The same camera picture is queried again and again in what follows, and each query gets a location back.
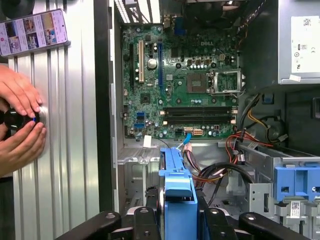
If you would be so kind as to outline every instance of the sheet metal panel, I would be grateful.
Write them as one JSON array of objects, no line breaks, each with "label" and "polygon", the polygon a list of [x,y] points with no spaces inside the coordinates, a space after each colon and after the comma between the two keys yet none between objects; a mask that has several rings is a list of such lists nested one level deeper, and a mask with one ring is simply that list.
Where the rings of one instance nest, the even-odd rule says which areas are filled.
[{"label": "sheet metal panel", "polygon": [[9,60],[46,110],[42,156],[13,174],[17,240],[51,240],[99,213],[94,1],[37,0],[64,9],[71,45]]}]

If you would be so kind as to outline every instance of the hand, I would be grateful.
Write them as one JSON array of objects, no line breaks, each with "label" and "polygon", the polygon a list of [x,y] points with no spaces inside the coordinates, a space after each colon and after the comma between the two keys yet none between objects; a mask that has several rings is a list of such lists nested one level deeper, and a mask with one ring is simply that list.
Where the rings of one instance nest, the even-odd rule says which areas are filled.
[{"label": "hand", "polygon": [[22,116],[34,118],[34,111],[40,112],[42,100],[28,78],[3,65],[0,65],[0,98]]},{"label": "hand", "polygon": [[[6,108],[0,98],[0,110],[5,112]],[[35,124],[34,121],[28,122],[5,141],[3,138],[8,129],[4,123],[0,124],[0,178],[26,166],[43,152],[46,129],[42,123]]]}]

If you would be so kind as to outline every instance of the motherboard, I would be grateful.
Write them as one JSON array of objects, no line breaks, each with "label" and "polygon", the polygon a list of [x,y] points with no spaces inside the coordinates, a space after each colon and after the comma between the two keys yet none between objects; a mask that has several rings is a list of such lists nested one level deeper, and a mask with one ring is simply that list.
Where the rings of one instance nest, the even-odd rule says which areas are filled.
[{"label": "motherboard", "polygon": [[122,31],[126,138],[225,138],[234,132],[242,75],[236,31],[177,35],[163,26]]}]

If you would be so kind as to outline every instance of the phone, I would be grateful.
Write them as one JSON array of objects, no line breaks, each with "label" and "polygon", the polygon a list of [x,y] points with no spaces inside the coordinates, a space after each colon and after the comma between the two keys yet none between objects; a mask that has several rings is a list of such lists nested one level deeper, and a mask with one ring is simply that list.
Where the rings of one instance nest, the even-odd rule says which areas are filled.
[{"label": "phone", "polygon": [[0,23],[0,54],[15,56],[70,44],[65,13],[46,11]]}]

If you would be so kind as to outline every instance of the dell logo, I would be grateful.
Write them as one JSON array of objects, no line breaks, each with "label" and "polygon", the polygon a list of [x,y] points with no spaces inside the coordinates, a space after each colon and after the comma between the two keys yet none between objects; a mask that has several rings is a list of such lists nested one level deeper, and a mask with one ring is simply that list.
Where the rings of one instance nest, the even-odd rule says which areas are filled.
[{"label": "dell logo", "polygon": [[213,46],[214,43],[212,41],[202,41],[201,46]]}]

